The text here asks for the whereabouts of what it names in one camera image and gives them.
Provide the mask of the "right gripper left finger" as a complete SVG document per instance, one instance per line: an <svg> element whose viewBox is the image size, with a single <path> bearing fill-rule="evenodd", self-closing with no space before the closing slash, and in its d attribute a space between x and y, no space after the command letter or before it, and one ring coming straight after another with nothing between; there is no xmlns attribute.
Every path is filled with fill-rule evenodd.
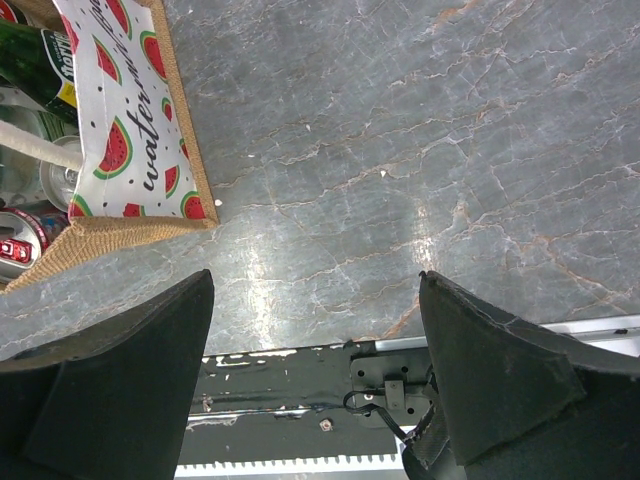
<svg viewBox="0 0 640 480"><path fill-rule="evenodd" d="M174 476L214 305L207 270L1 364L5 479Z"/></svg>

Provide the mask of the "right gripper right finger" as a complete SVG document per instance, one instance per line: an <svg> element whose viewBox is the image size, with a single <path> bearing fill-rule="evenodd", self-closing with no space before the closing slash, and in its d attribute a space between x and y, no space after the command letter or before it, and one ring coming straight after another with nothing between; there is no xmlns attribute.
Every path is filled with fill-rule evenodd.
<svg viewBox="0 0 640 480"><path fill-rule="evenodd" d="M501 310L437 272L420 310L470 479L635 479L639 362Z"/></svg>

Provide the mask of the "silver blue energy can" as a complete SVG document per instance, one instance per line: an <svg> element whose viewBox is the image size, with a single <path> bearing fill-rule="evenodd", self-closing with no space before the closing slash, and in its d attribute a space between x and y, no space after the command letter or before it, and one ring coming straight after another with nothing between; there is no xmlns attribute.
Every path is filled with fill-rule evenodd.
<svg viewBox="0 0 640 480"><path fill-rule="evenodd" d="M67 214L48 201L1 209L1 282L32 268L69 226Z"/></svg>

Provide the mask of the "watermelon canvas tote bag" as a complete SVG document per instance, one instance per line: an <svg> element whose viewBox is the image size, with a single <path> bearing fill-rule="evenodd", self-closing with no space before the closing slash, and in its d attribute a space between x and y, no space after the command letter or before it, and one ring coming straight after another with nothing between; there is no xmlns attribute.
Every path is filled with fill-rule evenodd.
<svg viewBox="0 0 640 480"><path fill-rule="evenodd" d="M64 33L72 45L76 139L1 124L1 143L79 173L69 226L4 292L122 248L216 226L213 196L160 1L5 1L1 20Z"/></svg>

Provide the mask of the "clear glass bottle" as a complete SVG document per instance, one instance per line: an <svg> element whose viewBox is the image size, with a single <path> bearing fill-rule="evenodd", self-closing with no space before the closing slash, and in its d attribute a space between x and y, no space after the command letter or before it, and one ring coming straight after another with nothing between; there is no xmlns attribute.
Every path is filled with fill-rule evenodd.
<svg viewBox="0 0 640 480"><path fill-rule="evenodd" d="M21 97L15 89L1 88L1 119L46 138L41 112L26 108L19 100ZM10 207L45 200L40 183L40 161L1 146L1 198Z"/></svg>

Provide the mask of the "green glass bottle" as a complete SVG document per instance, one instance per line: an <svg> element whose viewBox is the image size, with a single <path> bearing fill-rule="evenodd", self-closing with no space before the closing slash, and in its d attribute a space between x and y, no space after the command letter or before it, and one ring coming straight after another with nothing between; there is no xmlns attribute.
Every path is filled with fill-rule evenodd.
<svg viewBox="0 0 640 480"><path fill-rule="evenodd" d="M2 19L1 76L46 111L78 124L72 45L66 34Z"/></svg>

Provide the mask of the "red cola can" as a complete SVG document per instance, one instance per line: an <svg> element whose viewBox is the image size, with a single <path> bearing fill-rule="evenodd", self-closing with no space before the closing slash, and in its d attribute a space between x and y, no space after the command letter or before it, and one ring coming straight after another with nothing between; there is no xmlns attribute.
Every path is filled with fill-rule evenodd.
<svg viewBox="0 0 640 480"><path fill-rule="evenodd" d="M56 208L67 212L79 173L67 167L40 162L39 179L42 190Z"/></svg>

